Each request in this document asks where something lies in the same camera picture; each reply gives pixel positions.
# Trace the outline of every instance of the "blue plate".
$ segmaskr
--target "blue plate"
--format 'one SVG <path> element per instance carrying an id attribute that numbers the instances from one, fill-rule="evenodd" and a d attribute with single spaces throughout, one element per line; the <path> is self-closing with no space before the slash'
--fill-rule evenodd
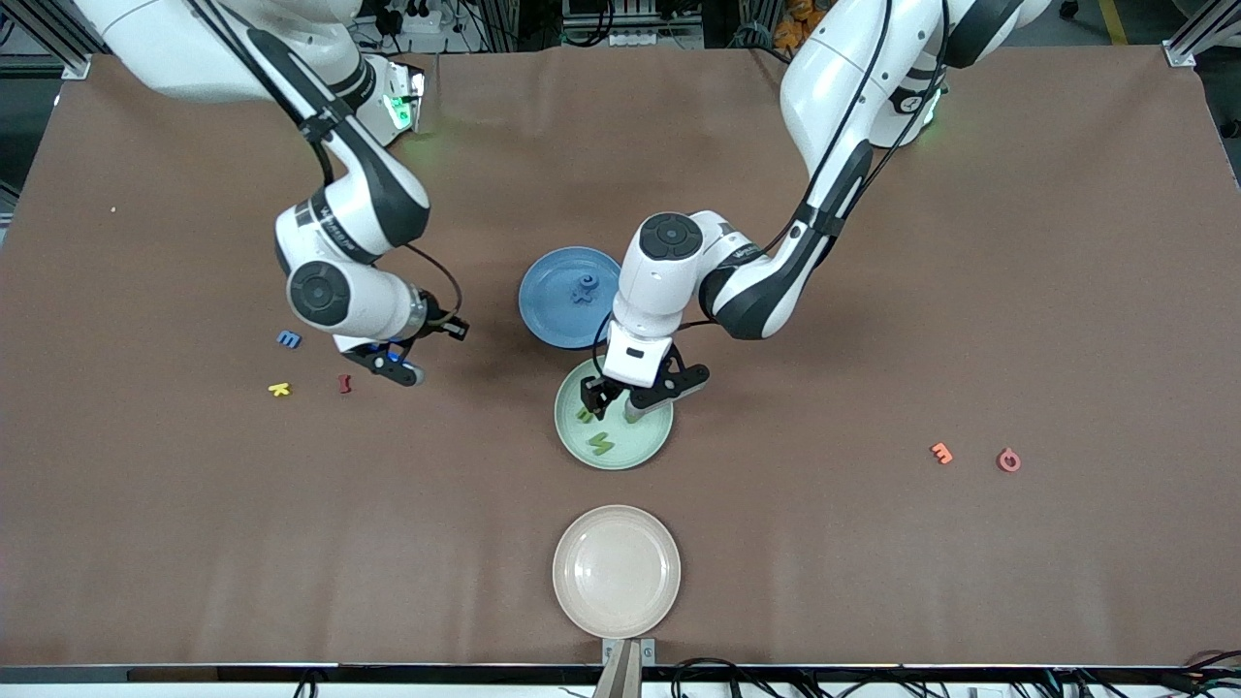
<path id="1" fill-rule="evenodd" d="M 521 319 L 560 349 L 588 349 L 612 312 L 620 265 L 598 250 L 561 247 L 535 262 L 517 292 Z M 607 328 L 602 338 L 606 338 Z"/>

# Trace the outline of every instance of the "green plate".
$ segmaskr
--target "green plate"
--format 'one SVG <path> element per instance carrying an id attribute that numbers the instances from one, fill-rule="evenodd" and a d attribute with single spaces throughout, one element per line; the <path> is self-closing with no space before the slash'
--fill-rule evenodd
<path id="1" fill-rule="evenodd" d="M 570 453 L 592 468 L 623 471 L 640 466 L 668 441 L 673 431 L 673 405 L 629 424 L 624 417 L 624 402 L 629 399 L 625 390 L 599 421 L 582 405 L 582 379 L 596 375 L 599 374 L 594 371 L 594 363 L 587 359 L 560 384 L 556 433 Z"/>

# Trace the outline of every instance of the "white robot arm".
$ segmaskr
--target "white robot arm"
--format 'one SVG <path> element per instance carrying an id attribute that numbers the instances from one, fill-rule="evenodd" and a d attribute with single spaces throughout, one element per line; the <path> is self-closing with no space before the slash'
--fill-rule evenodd
<path id="1" fill-rule="evenodd" d="M 76 0 L 104 42 L 144 84 L 177 99 L 269 99 L 184 0 Z M 345 22 L 361 0 L 227 0 L 251 26 L 283 41 L 387 145 L 416 128 L 422 71 L 361 55 Z"/>
<path id="2" fill-rule="evenodd" d="M 272 98 L 320 155 L 324 186 L 276 220 L 276 256 L 294 313 L 330 332 L 336 348 L 371 373 L 402 385 L 422 383 L 422 369 L 406 361 L 414 339 L 433 332 L 464 339 L 469 325 L 455 308 L 446 310 L 431 293 L 374 267 L 383 253 L 417 240 L 426 229 L 431 204 L 422 184 L 273 32 L 216 0 L 156 0 L 132 14 L 155 5 L 161 9 L 148 19 L 168 24 L 148 26 L 148 36 L 179 35 L 185 42 L 180 51 L 192 47 L 195 53 L 169 61 L 196 66 L 194 79 L 207 82 L 195 87 L 189 73 L 160 72 L 151 56 L 123 55 L 128 66 L 144 66 L 139 78 L 170 94 Z M 96 21 L 99 15 L 87 16 Z M 132 51 L 139 51 L 137 45 Z M 345 176 L 334 179 L 320 144 L 344 163 Z M 402 351 L 390 354 L 393 345 Z"/>
<path id="3" fill-rule="evenodd" d="M 872 176 L 872 147 L 916 138 L 930 120 L 923 117 L 928 104 L 939 96 L 944 66 L 973 65 L 1046 5 L 838 2 L 781 84 L 784 125 L 810 175 L 788 225 L 759 248 L 714 211 L 664 212 L 643 221 L 620 267 L 603 375 L 582 383 L 587 409 L 602 417 L 628 389 L 625 411 L 633 419 L 704 386 L 710 371 L 686 368 L 673 344 L 694 297 L 736 339 L 766 339 L 784 327 Z"/>

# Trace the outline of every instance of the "green indicator light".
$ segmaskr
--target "green indicator light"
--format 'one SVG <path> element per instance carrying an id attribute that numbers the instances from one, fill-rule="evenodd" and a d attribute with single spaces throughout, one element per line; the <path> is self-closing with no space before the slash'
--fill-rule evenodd
<path id="1" fill-rule="evenodd" d="M 939 103 L 941 97 L 943 97 L 943 89 L 936 89 L 931 97 L 931 103 L 927 104 L 926 116 L 922 117 L 922 125 L 931 123 L 931 119 L 934 118 L 934 106 Z"/>
<path id="2" fill-rule="evenodd" d="M 397 128 L 406 128 L 410 125 L 410 106 L 401 101 L 398 97 L 388 97 L 383 106 L 387 107 L 388 116 L 392 117 L 392 123 Z"/>

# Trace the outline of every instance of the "black cable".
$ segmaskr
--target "black cable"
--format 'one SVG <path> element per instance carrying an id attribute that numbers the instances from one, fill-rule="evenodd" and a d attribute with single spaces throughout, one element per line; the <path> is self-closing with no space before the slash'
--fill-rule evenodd
<path id="1" fill-rule="evenodd" d="M 599 339 L 603 338 L 603 328 L 608 327 L 608 320 L 611 319 L 612 319 L 612 313 L 603 315 L 603 322 L 599 323 L 599 329 L 594 330 L 594 342 L 591 343 L 591 363 L 594 364 L 594 373 L 599 375 L 603 375 L 603 369 L 599 368 Z M 691 323 L 681 323 L 681 325 L 676 328 L 676 332 L 681 332 L 683 329 L 689 329 L 691 327 L 701 327 L 705 324 L 716 324 L 716 322 L 694 320 Z"/>
<path id="2" fill-rule="evenodd" d="M 308 687 L 310 692 L 307 698 L 318 698 L 319 682 L 315 681 L 316 677 L 319 677 L 319 681 L 328 681 L 328 672 L 318 668 L 302 672 L 302 681 L 299 681 L 298 687 L 293 689 L 293 698 L 302 698 L 302 691 Z"/>
<path id="3" fill-rule="evenodd" d="M 4 46 L 5 43 L 9 42 L 9 39 L 12 36 L 12 30 L 17 26 L 17 22 L 12 21 L 2 12 L 0 12 L 0 29 L 4 29 L 5 25 L 9 26 L 9 31 L 5 32 L 4 39 L 0 39 L 0 46 Z"/>
<path id="4" fill-rule="evenodd" d="M 491 48 L 491 42 L 486 39 L 486 34 L 483 32 L 483 27 L 478 25 L 478 15 L 474 14 L 474 10 L 468 2 L 462 2 L 462 5 L 465 5 L 465 11 L 469 12 L 469 19 L 474 22 L 474 31 L 478 32 L 478 42 L 482 45 L 480 47 L 486 48 L 488 53 L 495 53 Z M 469 41 L 465 42 L 465 46 L 469 47 Z"/>
<path id="5" fill-rule="evenodd" d="M 702 327 L 705 324 L 716 324 L 716 322 L 715 320 L 694 320 L 691 323 L 681 323 L 681 327 L 676 328 L 676 332 L 680 332 L 683 329 L 689 329 L 691 327 Z"/>
<path id="6" fill-rule="evenodd" d="M 872 681 L 872 679 L 870 679 L 870 678 L 867 678 L 867 679 L 865 679 L 865 681 L 860 681 L 860 682 L 858 682 L 858 683 L 855 683 L 855 684 L 850 686 L 849 688 L 845 688 L 844 691 L 841 691 L 841 692 L 840 692 L 840 696 L 836 696 L 836 698 L 849 698 L 849 694 L 850 694 L 850 693 L 853 693 L 854 691 L 858 691 L 858 689 L 859 689 L 859 688 L 861 688 L 862 686 L 866 686 L 866 684 L 867 684 L 867 683 L 870 683 L 871 681 Z"/>
<path id="7" fill-rule="evenodd" d="M 586 41 L 573 41 L 570 37 L 565 37 L 565 43 L 570 46 L 577 46 L 580 48 L 589 48 L 591 46 L 598 46 L 604 39 L 612 34 L 612 24 L 616 21 L 617 7 L 613 0 L 607 0 L 607 6 L 599 10 L 599 21 L 594 26 L 594 31 L 589 34 Z M 604 12 L 607 12 L 608 26 L 603 26 Z"/>
<path id="8" fill-rule="evenodd" d="M 479 9 L 479 15 L 474 15 L 474 10 L 472 10 L 472 9 L 470 9 L 470 6 L 469 6 L 469 4 L 468 4 L 468 2 L 464 2 L 464 1 L 460 1 L 459 4 L 460 4 L 460 5 L 465 5 L 465 11 L 467 11 L 467 12 L 469 12 L 469 16 L 470 16 L 470 19 L 473 19 L 473 20 L 474 20 L 474 29 L 477 29 L 477 30 L 478 30 L 478 32 L 479 32 L 479 35 L 480 35 L 480 36 L 482 36 L 482 34 L 483 34 L 483 30 L 478 27 L 478 22 L 480 22 L 480 21 L 482 21 L 482 22 L 483 22 L 483 26 L 485 26 L 486 29 L 495 29 L 495 30 L 499 30 L 499 31 L 500 31 L 500 34 L 503 34 L 503 35 L 508 36 L 508 37 L 509 37 L 509 39 L 511 39 L 511 40 L 513 40 L 514 42 L 519 42 L 519 41 L 521 41 L 521 37 L 520 37 L 520 36 L 517 36 L 517 35 L 513 34 L 511 31 L 509 31 L 509 30 L 504 29 L 503 26 L 495 26 L 494 24 L 491 24 L 491 22 L 486 21 L 486 16 L 483 16 L 483 14 L 482 14 L 482 12 L 483 12 L 482 7 Z M 469 48 L 469 42 L 467 42 L 467 43 L 465 43 L 465 47 L 467 47 L 467 50 Z M 494 48 L 491 48 L 491 42 L 490 42 L 490 41 L 488 41 L 488 46 L 486 46 L 486 50 L 488 50 L 488 52 L 490 52 L 490 53 L 494 53 L 494 52 L 495 52 L 495 50 L 494 50 Z"/>
<path id="9" fill-rule="evenodd" d="M 748 682 L 750 684 L 752 684 L 758 691 L 762 691 L 763 693 L 771 696 L 772 698 L 784 698 L 784 696 L 779 694 L 766 681 L 759 679 L 759 678 L 755 678 L 750 672 L 747 672 L 746 669 L 738 667 L 737 664 L 735 664 L 735 663 L 732 663 L 732 662 L 730 662 L 727 659 L 720 659 L 720 658 L 716 658 L 716 657 L 696 657 L 694 659 L 685 659 L 684 662 L 676 664 L 676 669 L 673 672 L 673 681 L 669 684 L 669 691 L 671 692 L 673 698 L 683 698 L 683 696 L 681 696 L 681 673 L 684 673 L 685 671 L 688 671 L 688 669 L 690 669 L 692 667 L 701 666 L 701 664 L 721 664 L 721 666 L 728 667 L 730 669 L 732 669 L 732 672 L 733 672 L 735 676 L 740 674 L 743 679 L 746 679 L 746 682 Z"/>
<path id="10" fill-rule="evenodd" d="M 204 11 L 202 7 L 204 1 L 207 4 L 207 6 L 211 7 L 211 14 L 215 15 L 215 20 L 212 20 L 211 16 L 207 15 L 206 11 Z M 243 66 L 246 66 L 246 70 L 248 70 L 251 75 L 254 76 L 254 79 L 257 79 L 258 83 L 263 86 L 263 89 L 266 89 L 268 94 L 272 96 L 272 99 L 276 101 L 276 103 L 280 107 L 282 111 L 284 111 L 284 113 L 293 120 L 293 123 L 300 124 L 303 120 L 305 120 L 302 118 L 302 114 L 288 99 L 288 97 L 285 97 L 284 93 L 282 93 L 276 87 L 276 83 L 272 82 L 272 78 L 266 72 L 263 72 L 263 68 L 258 66 L 258 63 L 254 61 L 254 57 L 251 56 L 248 51 L 246 51 L 241 40 L 237 37 L 237 32 L 233 31 L 232 25 L 230 25 L 228 20 L 226 20 L 223 14 L 221 14 L 220 7 L 215 4 L 215 1 L 190 0 L 190 5 L 195 9 L 195 11 L 197 11 L 199 16 L 202 17 L 207 27 L 212 32 L 215 32 L 215 35 L 223 42 L 225 47 L 228 48 L 233 53 L 233 56 L 237 56 L 237 60 L 241 61 Z M 336 176 L 331 170 L 331 161 L 328 159 L 328 154 L 324 152 L 323 144 L 314 142 L 308 142 L 308 143 L 310 143 L 310 149 L 314 150 L 315 159 L 319 161 L 319 169 L 323 171 L 323 185 L 328 186 L 329 184 L 336 180 Z"/>
<path id="11" fill-rule="evenodd" d="M 448 278 L 448 283 L 453 284 L 453 293 L 457 294 L 457 302 L 453 304 L 453 309 L 448 310 L 448 313 L 444 314 L 444 317 L 442 318 L 438 318 L 436 320 L 427 320 L 427 324 L 431 327 L 441 327 L 446 324 L 448 320 L 455 318 L 457 313 L 460 312 L 463 301 L 462 284 L 457 283 L 457 277 L 453 276 L 453 272 L 448 271 L 448 267 L 441 265 L 438 260 L 436 260 L 431 255 L 427 255 L 422 250 L 418 250 L 413 245 L 410 245 L 408 242 L 406 242 L 405 246 L 408 247 L 410 250 L 413 250 L 414 253 L 417 253 L 423 260 L 431 262 L 432 266 L 439 270 L 444 274 L 444 277 Z"/>
<path id="12" fill-rule="evenodd" d="M 594 342 L 591 343 L 591 363 L 594 364 L 594 373 L 603 375 L 603 369 L 599 368 L 599 338 L 603 337 L 603 328 L 608 327 L 608 320 L 612 319 L 612 313 L 603 315 L 603 322 L 599 323 L 599 329 L 594 330 Z"/>
<path id="13" fill-rule="evenodd" d="M 949 696 L 948 696 L 948 688 L 947 687 L 944 687 L 943 696 L 939 696 L 934 691 L 931 691 L 930 688 L 927 688 L 926 683 L 922 683 L 921 686 L 916 684 L 916 683 L 913 683 L 913 684 L 906 683 L 906 682 L 902 682 L 902 681 L 898 681 L 897 683 L 901 686 L 901 688 L 903 688 L 905 691 L 907 691 L 908 693 L 911 693 L 912 696 L 915 696 L 915 698 L 949 698 Z M 917 688 L 922 693 L 918 693 L 917 691 L 915 691 L 915 688 Z"/>
<path id="14" fill-rule="evenodd" d="M 884 171 L 884 168 L 887 166 L 887 161 L 892 159 L 892 154 L 901 147 L 901 142 L 905 140 L 906 135 L 908 135 L 910 129 L 913 128 L 913 124 L 918 123 L 918 119 L 922 118 L 922 112 L 927 108 L 927 104 L 931 103 L 933 94 L 931 89 L 939 89 L 936 81 L 939 79 L 939 71 L 943 70 L 944 58 L 948 55 L 948 0 L 941 0 L 941 7 L 943 11 L 943 34 L 939 41 L 939 51 L 934 56 L 934 71 L 931 73 L 931 84 L 927 86 L 927 93 L 922 96 L 922 102 L 918 103 L 918 108 L 915 109 L 912 116 L 910 116 L 910 120 L 906 122 L 905 128 L 901 129 L 901 134 L 896 137 L 896 142 L 892 143 L 892 147 L 887 149 L 887 153 L 884 153 L 884 156 L 880 158 L 879 165 L 876 165 L 875 169 L 866 175 L 866 179 L 862 180 L 861 188 L 858 189 L 858 194 L 854 196 L 854 201 L 861 199 L 861 195 L 870 189 L 870 184 L 875 181 L 879 173 Z"/>
<path id="15" fill-rule="evenodd" d="M 1101 678 L 1096 678 L 1096 677 L 1095 677 L 1095 676 L 1092 676 L 1092 674 L 1091 674 L 1091 673 L 1090 673 L 1088 671 L 1086 671 L 1086 669 L 1080 669 L 1080 672 L 1081 672 L 1081 674 L 1082 674 L 1083 677 L 1086 677 L 1086 681 L 1091 681 L 1091 682 L 1093 682 L 1093 683 L 1097 683 L 1097 684 L 1102 686 L 1104 691 L 1108 691 L 1108 692 L 1111 692 L 1111 693 L 1112 693 L 1113 696 L 1116 696 L 1117 698 L 1129 698 L 1129 697 L 1128 697 L 1128 696 L 1126 696 L 1126 694 L 1124 694 L 1123 692 L 1121 692 L 1121 689 L 1119 689 L 1119 688 L 1117 688 L 1117 687 L 1112 686 L 1111 683 L 1108 683 L 1108 682 L 1106 682 L 1106 681 L 1103 681 L 1103 679 L 1101 679 Z"/>
<path id="16" fill-rule="evenodd" d="M 807 676 L 805 672 L 802 672 L 802 676 L 805 678 L 805 684 L 814 689 L 818 698 L 835 698 L 835 696 L 828 693 L 822 686 L 819 686 L 819 669 L 810 669 L 809 676 Z"/>
<path id="17" fill-rule="evenodd" d="M 1214 664 L 1216 662 L 1221 662 L 1224 659 L 1231 659 L 1232 657 L 1241 657 L 1241 650 L 1234 650 L 1231 652 L 1220 652 L 1219 655 L 1207 657 L 1207 658 L 1203 659 L 1201 662 L 1198 662 L 1196 664 L 1190 664 L 1190 666 L 1185 667 L 1185 671 L 1186 672 L 1196 672 L 1199 669 L 1205 669 L 1206 667 L 1209 667 L 1209 666 L 1211 666 L 1211 664 Z"/>
<path id="18" fill-rule="evenodd" d="M 823 152 L 823 156 L 819 158 L 819 165 L 814 168 L 814 174 L 810 175 L 810 183 L 805 185 L 805 194 L 802 195 L 802 202 L 804 204 L 807 199 L 810 197 L 810 193 L 814 190 L 815 181 L 819 179 L 819 173 L 823 171 L 823 166 L 828 164 L 828 156 L 831 155 L 831 150 L 835 149 L 836 143 L 840 140 L 840 134 L 845 130 L 845 124 L 849 123 L 849 117 L 853 116 L 854 107 L 858 106 L 858 101 L 861 99 L 861 93 L 866 89 L 866 84 L 870 82 L 870 76 L 875 72 L 875 63 L 879 62 L 879 55 L 884 52 L 884 42 L 887 41 L 887 26 L 892 20 L 892 0 L 886 0 L 884 2 L 884 25 L 880 27 L 879 41 L 875 42 L 875 53 L 870 57 L 870 62 L 866 65 L 866 71 L 862 72 L 861 81 L 858 82 L 858 89 L 854 92 L 853 99 L 849 102 L 849 107 L 845 108 L 845 116 L 836 124 L 836 132 L 831 135 L 831 140 L 828 142 L 828 148 Z M 788 231 L 793 229 L 793 224 L 797 222 L 797 214 L 800 211 L 800 206 L 793 210 L 793 215 L 789 216 L 788 222 L 784 224 L 784 229 L 776 233 L 776 237 L 763 247 L 763 253 L 771 251 L 781 240 L 788 235 Z"/>
<path id="19" fill-rule="evenodd" d="M 762 51 L 764 53 L 772 55 L 777 61 L 784 63 L 786 66 L 793 62 L 793 58 L 776 51 L 774 48 L 768 48 L 766 46 L 758 46 L 757 43 L 742 43 L 742 48 L 750 48 L 751 51 Z"/>

